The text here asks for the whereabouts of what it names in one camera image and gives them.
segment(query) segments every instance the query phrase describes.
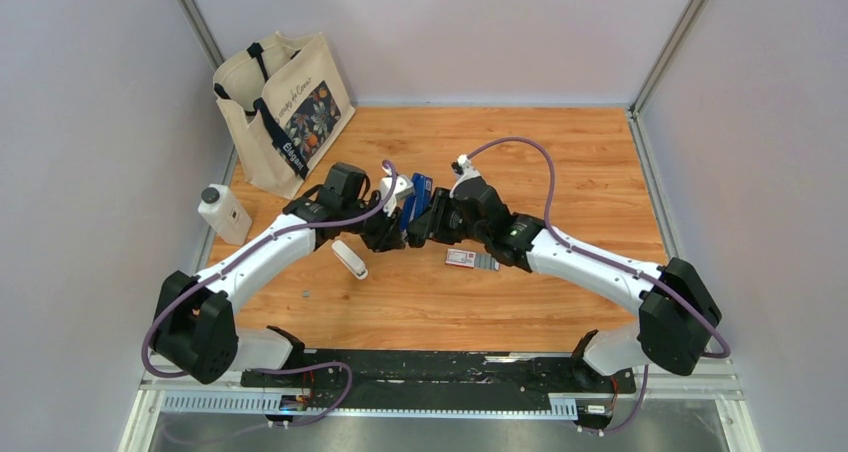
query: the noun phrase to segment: bottle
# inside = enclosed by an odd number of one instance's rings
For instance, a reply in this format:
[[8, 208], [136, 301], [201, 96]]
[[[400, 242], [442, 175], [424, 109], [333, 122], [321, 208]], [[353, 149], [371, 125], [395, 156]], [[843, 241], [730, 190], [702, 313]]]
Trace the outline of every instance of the bottle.
[[242, 245], [253, 219], [247, 215], [236, 195], [226, 185], [211, 184], [200, 194], [197, 212], [212, 229], [232, 245]]

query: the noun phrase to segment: gray wall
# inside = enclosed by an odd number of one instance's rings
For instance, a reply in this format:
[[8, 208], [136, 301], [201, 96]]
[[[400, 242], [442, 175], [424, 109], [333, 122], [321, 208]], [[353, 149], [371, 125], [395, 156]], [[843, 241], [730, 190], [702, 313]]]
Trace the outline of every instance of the gray wall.
[[0, 0], [0, 436], [115, 450], [231, 147], [175, 0]]
[[644, 114], [770, 451], [845, 450], [848, 0], [710, 0]]
[[324, 31], [359, 103], [629, 103], [688, 0], [197, 0], [226, 55]]

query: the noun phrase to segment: wooden table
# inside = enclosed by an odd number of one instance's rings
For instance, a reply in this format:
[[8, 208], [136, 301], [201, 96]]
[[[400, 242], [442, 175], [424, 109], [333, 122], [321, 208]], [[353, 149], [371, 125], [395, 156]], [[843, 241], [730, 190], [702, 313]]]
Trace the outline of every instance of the wooden table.
[[[401, 173], [422, 172], [450, 187], [450, 163], [459, 154], [506, 135], [535, 139], [553, 156], [556, 226], [619, 254], [666, 260], [620, 109], [360, 108], [301, 190], [322, 182], [336, 162], [381, 177], [383, 158]], [[548, 170], [535, 149], [501, 145], [474, 165], [510, 210], [543, 216]], [[245, 183], [240, 166], [231, 187], [253, 217], [250, 238], [287, 202]], [[307, 347], [571, 351], [587, 331], [633, 320], [560, 279], [508, 267], [446, 266], [445, 245], [375, 254], [358, 237], [342, 238], [367, 264], [365, 280], [354, 278], [324, 246], [256, 294], [237, 315], [238, 325], [276, 325]], [[474, 243], [453, 247], [483, 250]], [[235, 250], [216, 239], [210, 262]]]

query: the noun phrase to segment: purple cable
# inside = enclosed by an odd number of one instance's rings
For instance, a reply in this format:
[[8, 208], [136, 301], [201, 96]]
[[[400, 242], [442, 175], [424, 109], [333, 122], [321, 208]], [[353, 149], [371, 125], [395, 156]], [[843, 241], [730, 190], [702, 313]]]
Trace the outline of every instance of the purple cable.
[[150, 355], [147, 352], [147, 349], [150, 348], [150, 342], [153, 340], [153, 335], [156, 334], [156, 330], [159, 329], [159, 326], [162, 325], [162, 322], [165, 321], [165, 318], [174, 312], [180, 305], [182, 305], [186, 300], [188, 300], [192, 295], [197, 293], [198, 290], [206, 287], [207, 285], [215, 282], [216, 280], [226, 277], [226, 275], [232, 271], [235, 267], [237, 267], [240, 263], [244, 262], [245, 259], [253, 255], [257, 250], [262, 248], [268, 242], [276, 239], [277, 237], [288, 234], [289, 232], [295, 232], [297, 230], [302, 229], [321, 229], [327, 227], [344, 227], [346, 225], [355, 224], [357, 222], [362, 222], [369, 217], [375, 215], [379, 211], [383, 210], [383, 207], [389, 202], [389, 199], [392, 197], [395, 191], [395, 185], [397, 185], [397, 169], [395, 169], [395, 165], [388, 160], [383, 161], [383, 167], [388, 168], [392, 173], [392, 184], [389, 187], [389, 191], [385, 197], [381, 197], [380, 203], [377, 204], [373, 209], [365, 212], [362, 215], [358, 215], [356, 217], [345, 219], [345, 220], [335, 220], [331, 222], [316, 222], [314, 224], [298, 224], [293, 225], [291, 227], [285, 227], [280, 230], [275, 231], [272, 234], [268, 234], [262, 239], [260, 239], [255, 244], [251, 245], [244, 252], [238, 255], [229, 265], [221, 269], [221, 272], [211, 275], [197, 284], [190, 287], [187, 291], [185, 291], [182, 295], [180, 295], [176, 300], [168, 304], [167, 307], [160, 313], [155, 319], [153, 319], [153, 323], [150, 324], [150, 328], [147, 329], [147, 333], [144, 334], [144, 340], [141, 343], [141, 363], [144, 364], [144, 368], [150, 372], [151, 375], [156, 377], [160, 377], [163, 379], [174, 379], [177, 377], [185, 377], [188, 375], [185, 372], [165, 372], [163, 370], [159, 370], [153, 366], [150, 362]]
[[[669, 297], [674, 299], [675, 302], [680, 304], [686, 310], [686, 312], [692, 314], [692, 317], [694, 317], [695, 320], [697, 320], [698, 323], [701, 324], [701, 326], [704, 327], [710, 333], [710, 335], [716, 339], [716, 341], [719, 343], [719, 345], [721, 345], [721, 349], [722, 349], [721, 352], [718, 352], [718, 353], [704, 352], [704, 354], [703, 354], [704, 357], [711, 358], [711, 359], [725, 359], [727, 357], [730, 357], [730, 345], [727, 343], [727, 340], [725, 340], [725, 338], [716, 330], [716, 328], [713, 327], [712, 324], [709, 323], [709, 321], [707, 321], [706, 317], [704, 317], [703, 315], [701, 315], [701, 313], [699, 313], [697, 310], [695, 310], [695, 308], [692, 307], [692, 305], [689, 304], [689, 302], [687, 302], [680, 294], [678, 294], [677, 291], [675, 291], [674, 289], [672, 289], [671, 287], [669, 287], [665, 283], [661, 282], [659, 279], [651, 277], [650, 275], [647, 275], [644, 272], [639, 272], [637, 269], [635, 269], [633, 267], [619, 263], [618, 261], [615, 261], [613, 259], [603, 257], [599, 254], [596, 254], [596, 253], [594, 253], [590, 250], [584, 249], [582, 247], [572, 245], [570, 242], [568, 242], [567, 240], [562, 238], [556, 232], [556, 229], [554, 229], [553, 225], [551, 224], [551, 206], [553, 205], [553, 202], [554, 202], [554, 190], [556, 189], [556, 170], [554, 168], [553, 158], [551, 158], [551, 155], [548, 153], [547, 150], [545, 150], [544, 147], [542, 147], [541, 144], [539, 144], [535, 140], [531, 140], [531, 139], [528, 139], [526, 137], [517, 137], [517, 136], [503, 137], [503, 138], [493, 140], [493, 141], [491, 141], [487, 144], [484, 144], [484, 145], [478, 147], [473, 152], [468, 154], [468, 158], [471, 159], [474, 156], [476, 156], [477, 154], [485, 151], [486, 149], [489, 149], [489, 148], [494, 147], [494, 146], [499, 145], [499, 144], [503, 144], [505, 142], [522, 142], [524, 144], [530, 145], [533, 148], [535, 148], [536, 150], [538, 150], [542, 154], [542, 156], [545, 158], [545, 162], [548, 163], [548, 171], [550, 173], [550, 185], [548, 186], [548, 197], [545, 199], [545, 227], [548, 229], [548, 232], [551, 234], [551, 237], [553, 237], [554, 240], [559, 242], [563, 247], [567, 248], [570, 251], [576, 252], [576, 253], [583, 255], [585, 257], [589, 257], [590, 259], [604, 263], [606, 265], [609, 265], [610, 267], [614, 267], [616, 269], [619, 269], [619, 270], [627, 273], [628, 275], [633, 275], [635, 277], [639, 277], [640, 279], [646, 280], [646, 281], [650, 282], [651, 284], [659, 287], [660, 289], [662, 289], [663, 292], [668, 294]], [[639, 408], [642, 406], [642, 401], [645, 399], [645, 393], [647, 392], [647, 390], [648, 390], [648, 366], [645, 365], [645, 369], [644, 369], [643, 376], [642, 376], [642, 387], [639, 390], [639, 398], [636, 401], [636, 407], [634, 407], [633, 412], [630, 413], [630, 415], [627, 417], [627, 419], [624, 420], [624, 422], [622, 422], [621, 424], [619, 424], [615, 427], [612, 427], [610, 429], [605, 430], [604, 431], [605, 434], [606, 433], [619, 432], [633, 422], [633, 419], [636, 417], [636, 413], [639, 411]]]
[[[302, 373], [305, 373], [305, 372], [312, 372], [313, 370], [329, 369], [329, 368], [332, 368], [332, 367], [339, 367], [339, 368], [344, 369], [345, 372], [347, 372], [347, 384], [345, 384], [345, 389], [342, 391], [341, 395], [339, 395], [339, 398], [336, 399], [335, 402], [333, 402], [329, 407], [327, 407], [326, 409], [321, 411], [319, 414], [316, 414], [314, 416], [309, 417], [308, 419], [300, 420], [300, 421], [297, 421], [297, 422], [289, 422], [289, 424], [288, 424], [289, 427], [303, 427], [305, 425], [314, 424], [315, 422], [318, 422], [319, 420], [323, 419], [324, 417], [327, 416], [327, 414], [329, 414], [330, 412], [332, 412], [336, 408], [338, 408], [338, 406], [344, 401], [344, 399], [347, 398], [347, 395], [350, 393], [350, 389], [353, 386], [353, 370], [351, 370], [350, 366], [345, 364], [344, 362], [325, 362], [323, 364], [310, 365], [308, 367], [301, 367], [299, 369], [287, 369], [287, 370], [253, 369], [253, 371], [259, 372], [260, 374], [267, 374], [267, 375], [297, 375], [297, 374], [302, 374]], [[282, 427], [282, 426], [285, 426], [285, 423], [284, 422], [273, 422], [273, 425], [278, 426], [278, 427]], [[238, 437], [240, 435], [244, 435], [244, 434], [247, 434], [247, 433], [250, 433], [250, 432], [255, 432], [257, 430], [262, 430], [262, 429], [266, 429], [266, 428], [268, 428], [268, 423], [263, 422], [261, 424], [256, 424], [256, 425], [251, 425], [251, 426], [245, 427], [241, 430], [237, 430], [235, 432], [229, 433], [227, 435], [223, 435], [221, 437], [215, 437], [214, 439], [205, 439], [205, 440], [185, 440], [185, 439], [180, 439], [178, 437], [174, 437], [168, 431], [167, 426], [162, 427], [160, 432], [166, 439], [168, 439], [169, 441], [171, 441], [175, 444], [200, 446], [200, 445], [214, 444], [216, 442], [222, 442], [224, 440], [232, 439], [233, 437]]]

